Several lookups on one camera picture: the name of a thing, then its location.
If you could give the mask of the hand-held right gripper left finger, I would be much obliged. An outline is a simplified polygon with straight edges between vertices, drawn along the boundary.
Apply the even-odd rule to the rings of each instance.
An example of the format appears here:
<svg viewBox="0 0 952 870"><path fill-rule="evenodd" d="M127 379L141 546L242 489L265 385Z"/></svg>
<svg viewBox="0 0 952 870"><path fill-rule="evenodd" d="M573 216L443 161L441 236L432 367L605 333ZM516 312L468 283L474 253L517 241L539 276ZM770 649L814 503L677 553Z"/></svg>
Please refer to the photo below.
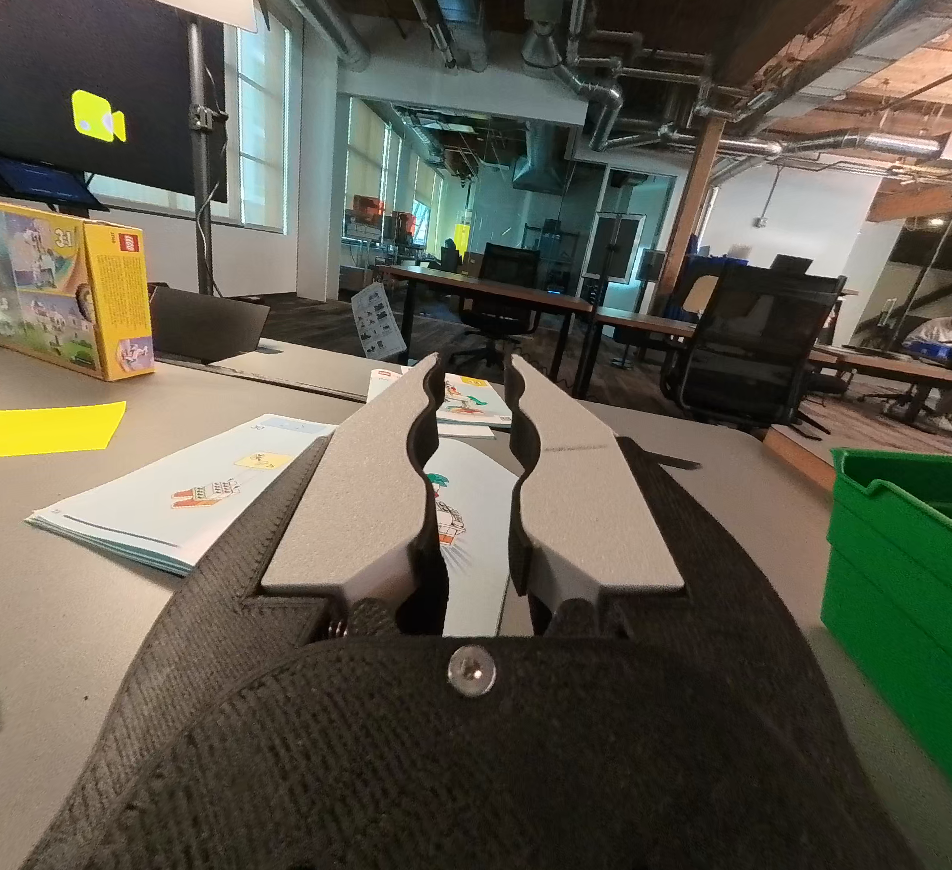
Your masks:
<svg viewBox="0 0 952 870"><path fill-rule="evenodd" d="M340 424L261 579L263 593L317 595L351 611L383 602L411 635L444 632L449 582L434 487L442 359L431 354Z"/></svg>

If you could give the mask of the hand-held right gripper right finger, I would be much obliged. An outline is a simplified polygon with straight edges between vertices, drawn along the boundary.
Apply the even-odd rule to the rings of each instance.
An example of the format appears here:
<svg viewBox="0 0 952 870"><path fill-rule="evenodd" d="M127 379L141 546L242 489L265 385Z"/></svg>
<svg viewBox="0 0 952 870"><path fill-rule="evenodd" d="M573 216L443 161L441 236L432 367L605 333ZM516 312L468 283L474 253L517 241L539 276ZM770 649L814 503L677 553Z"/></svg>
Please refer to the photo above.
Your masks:
<svg viewBox="0 0 952 870"><path fill-rule="evenodd" d="M684 577L612 429L522 356L506 364L514 591L552 617L580 601L671 597Z"/></svg>

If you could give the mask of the yellow lego box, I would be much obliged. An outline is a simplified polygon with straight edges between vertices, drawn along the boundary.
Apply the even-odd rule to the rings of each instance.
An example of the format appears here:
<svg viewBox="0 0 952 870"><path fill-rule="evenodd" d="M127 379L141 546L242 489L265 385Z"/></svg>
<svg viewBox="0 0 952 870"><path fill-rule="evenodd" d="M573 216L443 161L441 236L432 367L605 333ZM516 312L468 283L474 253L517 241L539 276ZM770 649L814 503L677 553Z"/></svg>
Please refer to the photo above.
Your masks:
<svg viewBox="0 0 952 870"><path fill-rule="evenodd" d="M153 373L142 231L3 203L1 346L106 382Z"/></svg>

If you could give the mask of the open instruction booklet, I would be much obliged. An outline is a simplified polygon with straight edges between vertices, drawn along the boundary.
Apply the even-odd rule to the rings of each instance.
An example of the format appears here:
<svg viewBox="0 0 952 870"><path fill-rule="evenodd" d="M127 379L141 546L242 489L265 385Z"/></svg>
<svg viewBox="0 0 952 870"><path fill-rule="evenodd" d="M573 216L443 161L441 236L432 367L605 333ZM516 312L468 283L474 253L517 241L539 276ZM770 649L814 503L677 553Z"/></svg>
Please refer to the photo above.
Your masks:
<svg viewBox="0 0 952 870"><path fill-rule="evenodd" d="M489 427L438 422L426 463L449 578L444 635L496 635L508 583L503 550L516 476L477 450ZM265 414L124 477L34 511L26 522L89 548L184 577L253 501L333 424Z"/></svg>

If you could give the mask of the printed paper sheet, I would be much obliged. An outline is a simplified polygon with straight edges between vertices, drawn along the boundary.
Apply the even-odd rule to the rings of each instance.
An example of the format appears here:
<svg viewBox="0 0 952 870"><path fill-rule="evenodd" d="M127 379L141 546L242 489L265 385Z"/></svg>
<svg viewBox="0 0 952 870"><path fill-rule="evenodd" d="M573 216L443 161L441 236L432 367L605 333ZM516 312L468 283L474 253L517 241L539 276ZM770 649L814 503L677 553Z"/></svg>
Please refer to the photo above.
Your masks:
<svg viewBox="0 0 952 870"><path fill-rule="evenodd" d="M351 313L367 359L392 361L408 352L382 282L374 281L356 293Z"/></svg>

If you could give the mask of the long wooden desk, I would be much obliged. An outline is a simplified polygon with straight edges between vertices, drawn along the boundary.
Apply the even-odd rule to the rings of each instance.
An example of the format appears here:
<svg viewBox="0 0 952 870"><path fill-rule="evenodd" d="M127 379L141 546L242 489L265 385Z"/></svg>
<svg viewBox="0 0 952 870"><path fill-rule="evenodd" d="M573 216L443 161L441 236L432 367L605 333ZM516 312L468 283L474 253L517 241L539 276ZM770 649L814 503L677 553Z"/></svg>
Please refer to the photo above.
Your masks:
<svg viewBox="0 0 952 870"><path fill-rule="evenodd" d="M399 355L399 364L407 364L409 361L418 284L440 287L446 294L460 299L492 298L494 301L501 301L506 305L523 308L530 312L562 316L562 327L548 370L548 377L553 382L559 378L573 319L576 316L591 315L596 309L586 300L573 296L552 294L540 289L488 281L463 274L432 271L421 266L378 265L375 267L375 273L405 281L408 284L400 329L406 350Z"/></svg>

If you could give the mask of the black mesh office chair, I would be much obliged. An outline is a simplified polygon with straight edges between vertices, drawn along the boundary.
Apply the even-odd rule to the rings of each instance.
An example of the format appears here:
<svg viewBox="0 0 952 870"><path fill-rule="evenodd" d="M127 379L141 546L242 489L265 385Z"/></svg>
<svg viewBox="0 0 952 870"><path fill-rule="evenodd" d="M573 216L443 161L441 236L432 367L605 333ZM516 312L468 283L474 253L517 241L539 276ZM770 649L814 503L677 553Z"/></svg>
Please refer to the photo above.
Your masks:
<svg viewBox="0 0 952 870"><path fill-rule="evenodd" d="M810 356L846 283L774 268L727 269L660 390L689 419L746 433L803 421Z"/></svg>

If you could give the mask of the green plastic bin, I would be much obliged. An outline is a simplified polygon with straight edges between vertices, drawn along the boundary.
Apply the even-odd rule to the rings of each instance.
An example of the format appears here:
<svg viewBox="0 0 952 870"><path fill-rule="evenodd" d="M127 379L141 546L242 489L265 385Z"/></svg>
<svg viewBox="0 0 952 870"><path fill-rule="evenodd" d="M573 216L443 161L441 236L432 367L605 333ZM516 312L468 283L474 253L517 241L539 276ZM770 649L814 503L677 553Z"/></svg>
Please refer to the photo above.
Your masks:
<svg viewBox="0 0 952 870"><path fill-rule="evenodd" d="M951 776L951 459L835 447L821 619Z"/></svg>

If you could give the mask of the yellow paper sheet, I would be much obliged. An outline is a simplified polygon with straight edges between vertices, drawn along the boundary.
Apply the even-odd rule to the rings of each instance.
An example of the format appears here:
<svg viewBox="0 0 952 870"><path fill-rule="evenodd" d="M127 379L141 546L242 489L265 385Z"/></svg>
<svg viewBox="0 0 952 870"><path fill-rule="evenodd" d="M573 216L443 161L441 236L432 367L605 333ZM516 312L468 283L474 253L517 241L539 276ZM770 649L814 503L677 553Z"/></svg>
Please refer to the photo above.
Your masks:
<svg viewBox="0 0 952 870"><path fill-rule="evenodd" d="M1 411L1 457L104 450L125 416L125 401Z"/></svg>

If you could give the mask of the light stand pole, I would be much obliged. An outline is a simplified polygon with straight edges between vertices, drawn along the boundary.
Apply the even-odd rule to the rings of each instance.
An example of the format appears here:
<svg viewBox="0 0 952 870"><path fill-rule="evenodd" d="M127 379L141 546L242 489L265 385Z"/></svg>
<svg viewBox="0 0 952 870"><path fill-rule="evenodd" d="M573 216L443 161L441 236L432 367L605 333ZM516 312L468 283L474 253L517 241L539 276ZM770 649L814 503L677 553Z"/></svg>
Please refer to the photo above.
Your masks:
<svg viewBox="0 0 952 870"><path fill-rule="evenodd" d="M227 125L228 115L215 96L208 98L210 70L206 64L202 20L187 15L184 17L184 28L189 87L187 124L191 140L198 291L205 296L214 296L218 289L213 273L211 203L220 186L220 179L226 176L215 173L212 144L218 128Z"/></svg>

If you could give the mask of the large black monitor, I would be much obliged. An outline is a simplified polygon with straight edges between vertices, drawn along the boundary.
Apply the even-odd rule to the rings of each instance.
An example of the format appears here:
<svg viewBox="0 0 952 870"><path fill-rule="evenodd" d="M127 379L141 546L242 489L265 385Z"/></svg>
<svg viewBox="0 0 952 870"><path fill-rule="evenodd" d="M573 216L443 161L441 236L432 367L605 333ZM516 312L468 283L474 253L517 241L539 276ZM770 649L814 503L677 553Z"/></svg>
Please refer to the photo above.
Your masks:
<svg viewBox="0 0 952 870"><path fill-rule="evenodd" d="M192 196L184 16L153 0L1 0L1 150Z"/></svg>

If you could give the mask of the wooden post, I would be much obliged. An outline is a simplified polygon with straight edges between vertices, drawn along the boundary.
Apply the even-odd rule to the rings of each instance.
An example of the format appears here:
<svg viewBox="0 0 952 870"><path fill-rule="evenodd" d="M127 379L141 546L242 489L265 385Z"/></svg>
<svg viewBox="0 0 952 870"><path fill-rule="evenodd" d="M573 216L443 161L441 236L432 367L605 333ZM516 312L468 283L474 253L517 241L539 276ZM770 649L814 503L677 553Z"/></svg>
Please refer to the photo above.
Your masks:
<svg viewBox="0 0 952 870"><path fill-rule="evenodd" d="M708 117L699 134L652 301L653 315L662 316L681 273L690 237L708 191L711 167L726 120Z"/></svg>

